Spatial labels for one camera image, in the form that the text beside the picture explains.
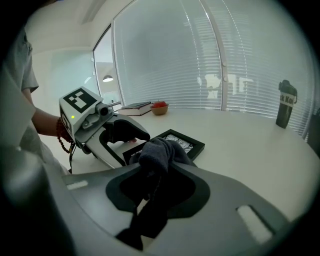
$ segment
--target black bottle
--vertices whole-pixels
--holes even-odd
[[[280,105],[275,123],[282,128],[286,128],[290,119],[292,108],[294,107],[294,104],[297,103],[298,92],[288,80],[283,80],[279,83],[279,90]]]

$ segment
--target wooden bowl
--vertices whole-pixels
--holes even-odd
[[[162,107],[151,106],[150,108],[152,113],[154,113],[156,116],[161,116],[168,112],[168,107],[169,105],[167,104],[166,106],[162,106]]]

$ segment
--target red fruit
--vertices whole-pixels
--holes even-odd
[[[153,104],[153,108],[162,108],[165,107],[167,103],[165,101],[157,101]]]

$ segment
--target picture frame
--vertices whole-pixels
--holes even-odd
[[[197,158],[197,156],[202,152],[202,150],[204,150],[205,148],[205,144],[194,139],[191,138],[189,136],[186,136],[180,132],[177,132],[175,130],[169,129],[161,134],[159,134],[156,137],[160,137],[160,138],[164,138],[166,140],[173,140],[178,142],[182,148],[185,150],[187,156],[193,161]],[[124,161],[127,165],[129,165],[129,160],[130,158],[141,152],[144,145],[147,142],[144,142],[134,148],[131,148],[130,150],[127,150],[126,152],[123,153],[123,157],[124,157]]]

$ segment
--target lamp shade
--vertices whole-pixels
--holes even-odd
[[[104,76],[102,81],[106,83],[106,82],[112,81],[113,79],[114,78],[111,75],[107,74],[107,75]]]

